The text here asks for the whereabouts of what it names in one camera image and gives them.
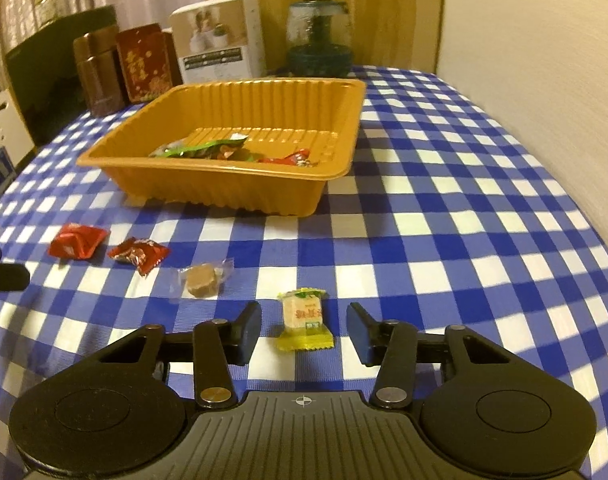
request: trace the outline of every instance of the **orange basket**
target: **orange basket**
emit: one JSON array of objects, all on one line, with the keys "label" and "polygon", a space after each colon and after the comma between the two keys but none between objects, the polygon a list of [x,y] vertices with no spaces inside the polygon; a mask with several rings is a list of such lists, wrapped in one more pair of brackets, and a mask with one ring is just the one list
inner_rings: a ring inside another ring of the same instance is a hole
[{"label": "orange basket", "polygon": [[[351,79],[213,82],[178,86],[128,118],[77,159],[126,193],[280,215],[314,213],[326,181],[351,167],[366,85]],[[270,158],[310,149],[312,167],[236,160],[151,158],[162,144],[248,135]]]}]

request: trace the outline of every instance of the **yellow wrapped candy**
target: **yellow wrapped candy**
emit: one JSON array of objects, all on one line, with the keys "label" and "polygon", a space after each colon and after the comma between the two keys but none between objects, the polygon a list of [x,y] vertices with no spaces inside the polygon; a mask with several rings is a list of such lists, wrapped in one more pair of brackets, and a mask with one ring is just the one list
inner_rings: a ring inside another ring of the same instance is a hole
[{"label": "yellow wrapped candy", "polygon": [[284,332],[277,338],[282,351],[320,350],[333,348],[333,334],[322,319],[322,299],[326,291],[321,288],[298,288],[277,298],[284,313]]}]

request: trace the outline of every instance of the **table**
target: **table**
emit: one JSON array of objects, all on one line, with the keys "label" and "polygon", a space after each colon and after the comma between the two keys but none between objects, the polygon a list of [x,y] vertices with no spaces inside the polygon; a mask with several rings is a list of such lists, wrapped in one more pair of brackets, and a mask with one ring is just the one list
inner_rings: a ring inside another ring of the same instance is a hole
[{"label": "table", "polygon": [[[32,284],[0,294],[0,479],[21,477],[6,423],[14,399],[145,323],[183,332],[233,318],[260,300],[263,327],[246,389],[361,389],[345,308],[440,332],[468,324],[572,384],[593,406],[599,432],[582,471],[608,479],[608,250],[564,189],[519,142],[434,75],[357,67],[368,82],[354,164],[331,181],[309,218],[265,216],[126,197],[99,170],[74,162],[139,106],[88,113],[45,147],[0,201],[0,245],[26,262]],[[147,278],[105,248],[90,263],[46,254],[65,222],[109,228],[109,246],[150,237],[171,254]],[[175,269],[235,259],[218,297],[169,301]],[[332,350],[279,354],[277,293],[325,288]],[[170,384],[191,396],[190,366]],[[421,371],[417,394],[436,385]]]}]

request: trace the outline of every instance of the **red wrapped candy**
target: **red wrapped candy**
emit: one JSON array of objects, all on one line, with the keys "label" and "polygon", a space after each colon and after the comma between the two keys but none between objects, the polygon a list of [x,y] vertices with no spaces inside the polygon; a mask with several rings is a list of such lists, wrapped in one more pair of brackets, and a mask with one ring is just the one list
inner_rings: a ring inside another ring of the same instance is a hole
[{"label": "red wrapped candy", "polygon": [[132,264],[139,274],[147,276],[171,252],[168,247],[148,239],[134,236],[112,248],[108,256],[123,264]]},{"label": "red wrapped candy", "polygon": [[50,242],[48,254],[55,258],[88,260],[107,235],[108,231],[98,227],[65,224]]},{"label": "red wrapped candy", "polygon": [[311,166],[308,157],[310,150],[297,150],[284,158],[261,158],[257,162],[271,162],[273,164],[285,164],[286,166]]}]

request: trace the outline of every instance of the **brown thermos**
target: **brown thermos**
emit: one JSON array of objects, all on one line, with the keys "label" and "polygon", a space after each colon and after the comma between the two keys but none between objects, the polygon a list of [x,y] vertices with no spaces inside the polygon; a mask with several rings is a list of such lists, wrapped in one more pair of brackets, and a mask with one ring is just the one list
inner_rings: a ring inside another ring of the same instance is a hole
[{"label": "brown thermos", "polygon": [[95,117],[117,112],[128,103],[117,55],[118,32],[119,26],[111,25],[72,42],[86,105]]}]

